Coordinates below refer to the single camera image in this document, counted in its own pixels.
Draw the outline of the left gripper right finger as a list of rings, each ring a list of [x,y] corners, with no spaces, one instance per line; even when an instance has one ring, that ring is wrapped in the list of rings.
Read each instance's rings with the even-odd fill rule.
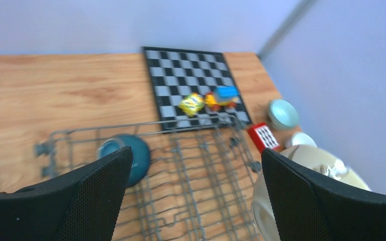
[[[262,177],[279,240],[386,240],[386,195],[264,149]]]

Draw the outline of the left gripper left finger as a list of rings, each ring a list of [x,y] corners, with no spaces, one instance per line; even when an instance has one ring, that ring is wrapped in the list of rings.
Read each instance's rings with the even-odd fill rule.
[[[0,192],[0,240],[111,240],[132,162],[126,146],[58,177]]]

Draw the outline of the teal white bowl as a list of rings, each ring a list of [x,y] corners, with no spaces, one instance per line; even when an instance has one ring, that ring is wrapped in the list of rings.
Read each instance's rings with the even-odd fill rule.
[[[309,145],[313,147],[317,146],[313,138],[303,132],[294,132],[284,142],[285,148],[289,148],[296,145]]]

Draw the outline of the grey wire dish rack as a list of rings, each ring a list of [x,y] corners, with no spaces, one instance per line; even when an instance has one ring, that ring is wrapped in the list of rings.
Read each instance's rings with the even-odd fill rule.
[[[260,165],[246,122],[234,116],[100,126],[53,132],[34,145],[41,174],[54,178],[127,145],[147,146],[150,167],[127,188],[113,240],[261,240],[250,211]]]

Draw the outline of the light teal checked bowl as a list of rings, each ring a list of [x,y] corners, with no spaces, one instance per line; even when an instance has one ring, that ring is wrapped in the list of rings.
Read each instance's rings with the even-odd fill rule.
[[[276,130],[291,130],[299,125],[300,118],[295,107],[284,99],[270,101],[267,111],[271,126]]]

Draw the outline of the beige bowl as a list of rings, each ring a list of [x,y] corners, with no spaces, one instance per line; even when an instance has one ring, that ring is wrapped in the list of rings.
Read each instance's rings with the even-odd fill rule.
[[[283,150],[280,154],[325,176],[357,188],[370,190],[353,169],[321,148],[310,145],[295,145]],[[253,186],[251,212],[265,240],[280,240],[262,171],[258,173]]]

